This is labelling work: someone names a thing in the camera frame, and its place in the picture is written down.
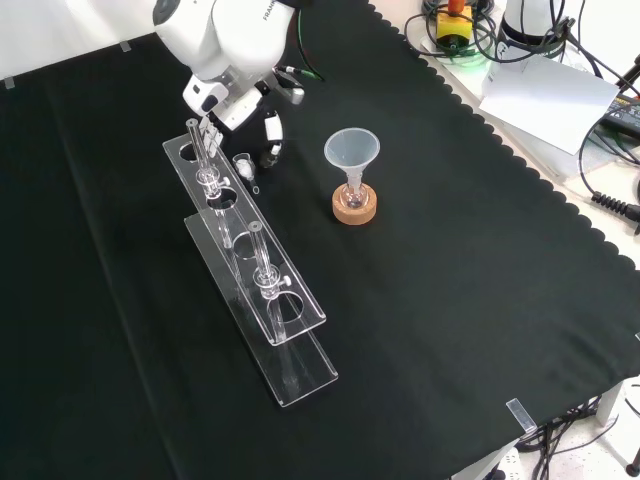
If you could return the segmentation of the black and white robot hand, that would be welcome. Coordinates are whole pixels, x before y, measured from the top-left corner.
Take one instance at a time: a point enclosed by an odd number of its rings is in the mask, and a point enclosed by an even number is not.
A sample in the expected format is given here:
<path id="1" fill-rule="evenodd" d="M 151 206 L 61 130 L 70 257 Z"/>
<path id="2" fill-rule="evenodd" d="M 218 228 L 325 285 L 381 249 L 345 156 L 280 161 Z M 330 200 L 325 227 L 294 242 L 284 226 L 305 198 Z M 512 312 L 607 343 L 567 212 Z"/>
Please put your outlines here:
<path id="1" fill-rule="evenodd" d="M 243 76 L 230 68 L 212 80 L 192 76 L 183 91 L 189 108 L 202 118 L 200 131 L 220 144 L 254 117 L 264 121 L 266 145 L 259 164 L 275 165 L 284 149 L 284 127 L 278 112 L 264 105 L 272 92 L 298 105 L 305 96 L 303 85 L 294 77 L 293 67 L 276 67 L 264 76 Z"/>

